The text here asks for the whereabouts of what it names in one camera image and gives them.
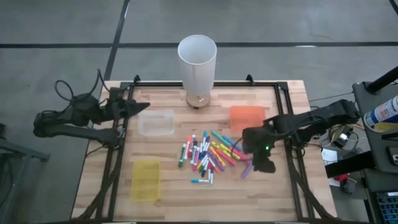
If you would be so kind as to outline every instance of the gray floor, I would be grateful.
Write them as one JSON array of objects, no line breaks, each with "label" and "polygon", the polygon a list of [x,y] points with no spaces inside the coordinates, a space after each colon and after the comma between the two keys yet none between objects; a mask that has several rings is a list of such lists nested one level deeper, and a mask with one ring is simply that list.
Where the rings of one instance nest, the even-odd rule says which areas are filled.
[{"label": "gray floor", "polygon": [[[123,0],[0,0],[0,44],[111,43]],[[205,34],[217,42],[398,41],[398,16],[388,0],[133,0],[121,42],[178,42]],[[0,123],[10,141],[50,152],[34,162],[13,218],[52,222],[70,217],[87,141],[40,139],[36,113],[61,110],[57,79],[75,93],[91,88],[110,49],[0,49]],[[111,80],[179,80],[176,49],[119,49]],[[398,47],[222,48],[216,79],[305,80],[308,98],[351,91],[397,65]],[[315,101],[325,106],[332,101]],[[336,197],[339,217],[359,220],[359,202]]]}]

